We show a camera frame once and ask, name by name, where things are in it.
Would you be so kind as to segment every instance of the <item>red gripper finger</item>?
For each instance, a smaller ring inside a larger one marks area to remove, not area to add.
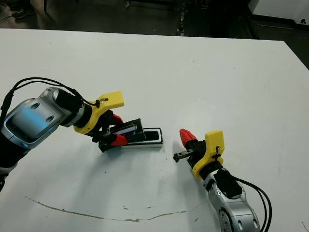
[[[128,144],[127,139],[123,135],[120,135],[120,134],[118,134],[116,140],[111,143],[112,146],[124,146],[127,144]]]
[[[116,114],[113,114],[112,119],[113,119],[113,125],[115,126],[123,124],[122,118]]]
[[[188,130],[186,129],[180,129],[180,138],[182,140],[183,146],[185,147],[186,143],[191,140],[197,140],[197,138]]]

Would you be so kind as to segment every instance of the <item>scratch mark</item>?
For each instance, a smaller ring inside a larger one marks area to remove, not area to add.
[[[155,217],[152,217],[152,218],[149,218],[149,219],[146,219],[147,221],[149,220],[152,220],[152,219],[155,219],[155,218],[159,218],[159,217],[162,217],[162,216],[167,216],[167,215],[173,215],[173,214],[179,214],[179,213],[186,213],[187,211],[177,211],[177,212],[174,212],[174,213],[167,213],[167,214],[160,214],[158,216],[155,216]]]
[[[36,203],[38,203],[38,204],[40,204],[40,205],[46,207],[46,208],[53,209],[53,210],[57,210],[57,211],[60,211],[60,212],[63,212],[63,213],[76,214],[76,215],[85,216],[85,217],[104,219],[104,218],[102,218],[102,217],[93,216],[93,215],[90,215],[90,214],[81,214],[81,213],[77,213],[77,212],[73,212],[73,211],[68,211],[68,210],[65,210],[65,209],[58,209],[58,208],[55,208],[55,207],[52,207],[52,206],[43,204],[43,203],[41,203],[41,202],[38,202],[38,201],[36,201],[36,200],[34,200],[34,199],[31,199],[31,198],[29,198],[29,197],[27,197],[27,196],[25,196],[25,197],[26,197],[27,199],[33,201],[33,202],[36,202]]]
[[[147,219],[140,219],[140,218],[137,218],[137,219],[117,219],[117,218],[99,217],[99,216],[90,215],[90,214],[82,214],[82,213],[77,213],[77,212],[74,212],[74,211],[69,211],[69,210],[66,210],[66,209],[58,209],[58,208],[55,208],[55,207],[43,204],[42,202],[36,201],[36,200],[34,200],[34,199],[30,198],[30,197],[27,197],[27,196],[24,196],[24,197],[27,198],[28,200],[32,201],[32,202],[35,202],[35,203],[41,205],[41,206],[44,206],[46,208],[53,209],[53,210],[56,210],[56,211],[59,211],[59,212],[63,212],[63,213],[75,214],[75,215],[79,215],[79,216],[84,216],[84,217],[89,217],[89,218],[91,217],[91,218],[96,218],[96,219],[105,219],[105,220],[112,220],[112,221],[130,221],[130,222],[136,222],[136,223],[139,223],[140,221],[149,221],[149,220],[153,220],[155,218],[159,218],[159,217],[163,217],[163,216],[168,216],[168,215],[173,215],[173,214],[189,213],[189,212],[192,212],[192,211],[196,210],[198,207],[202,206],[203,204],[205,204],[205,203],[202,203],[202,204],[200,204],[200,205],[198,205],[198,206],[196,206],[193,209],[188,210],[188,211],[177,211],[177,212],[173,212],[173,213],[160,214],[158,216],[147,218]]]
[[[305,227],[306,231],[309,232],[308,229],[307,229],[307,227],[305,226],[304,222],[301,221],[301,223],[303,223],[303,226]]]

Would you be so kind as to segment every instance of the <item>white tabletop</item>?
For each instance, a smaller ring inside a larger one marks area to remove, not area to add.
[[[59,128],[6,179],[0,231],[220,231],[201,182],[172,159],[180,128],[200,140],[224,131],[224,166],[269,195],[271,231],[309,228],[309,71],[284,42],[1,29],[0,100],[31,76],[88,100],[122,90],[114,112],[161,127],[164,146],[102,154]],[[46,87],[21,89],[12,107]],[[246,190],[262,224],[259,197]]]

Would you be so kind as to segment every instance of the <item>dark floor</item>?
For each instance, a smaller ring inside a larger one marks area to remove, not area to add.
[[[181,10],[175,11],[174,7],[134,1],[126,9],[123,0],[79,0],[78,3],[75,0],[47,0],[47,14],[43,11],[43,0],[32,0],[31,3],[37,15],[22,20],[9,17],[3,21],[12,12],[2,6],[0,28],[177,35],[181,15]],[[208,11],[190,7],[185,12],[185,36],[211,37],[216,34],[213,32],[214,20]],[[217,27],[226,29],[226,34],[215,37],[253,37],[245,17],[232,15],[224,20],[226,23]],[[288,24],[258,20],[252,23],[260,39],[285,41],[309,69],[309,31],[293,29]]]

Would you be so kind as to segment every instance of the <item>table leg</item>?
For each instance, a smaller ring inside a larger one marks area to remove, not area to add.
[[[46,13],[46,8],[47,8],[47,0],[44,0],[44,11]]]

